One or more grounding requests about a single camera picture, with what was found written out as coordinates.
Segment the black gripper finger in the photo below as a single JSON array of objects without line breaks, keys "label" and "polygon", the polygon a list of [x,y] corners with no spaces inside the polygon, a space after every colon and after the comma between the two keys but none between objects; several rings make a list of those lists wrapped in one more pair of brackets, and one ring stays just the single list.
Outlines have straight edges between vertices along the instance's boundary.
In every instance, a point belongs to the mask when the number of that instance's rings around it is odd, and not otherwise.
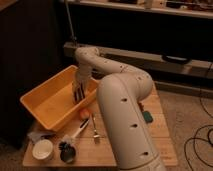
[{"label": "black gripper finger", "polygon": [[79,97],[78,97],[78,88],[75,88],[75,89],[73,90],[73,95],[74,95],[74,101],[75,101],[76,103],[78,103],[78,101],[79,101]]},{"label": "black gripper finger", "polygon": [[80,86],[80,99],[84,99],[85,98],[85,94],[84,94],[84,90],[83,90],[83,87],[82,85]]}]

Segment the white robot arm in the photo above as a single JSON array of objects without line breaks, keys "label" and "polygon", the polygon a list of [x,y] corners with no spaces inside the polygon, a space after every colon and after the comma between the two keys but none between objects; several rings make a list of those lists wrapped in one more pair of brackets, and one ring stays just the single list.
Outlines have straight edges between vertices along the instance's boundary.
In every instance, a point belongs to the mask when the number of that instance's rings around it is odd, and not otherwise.
[{"label": "white robot arm", "polygon": [[139,105],[152,91],[151,76],[137,67],[102,57],[96,47],[77,48],[75,58],[75,102],[85,98],[94,69],[105,74],[97,87],[97,102],[119,171],[166,171]]}]

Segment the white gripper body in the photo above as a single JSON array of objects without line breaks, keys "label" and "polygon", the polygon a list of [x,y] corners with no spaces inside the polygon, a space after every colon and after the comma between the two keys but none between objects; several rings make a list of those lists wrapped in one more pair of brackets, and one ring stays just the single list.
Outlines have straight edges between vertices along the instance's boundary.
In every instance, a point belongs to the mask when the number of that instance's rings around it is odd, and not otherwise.
[{"label": "white gripper body", "polygon": [[80,98],[80,86],[82,85],[84,94],[87,83],[91,77],[91,72],[82,68],[77,69],[72,83],[72,91],[78,88],[78,97]]}]

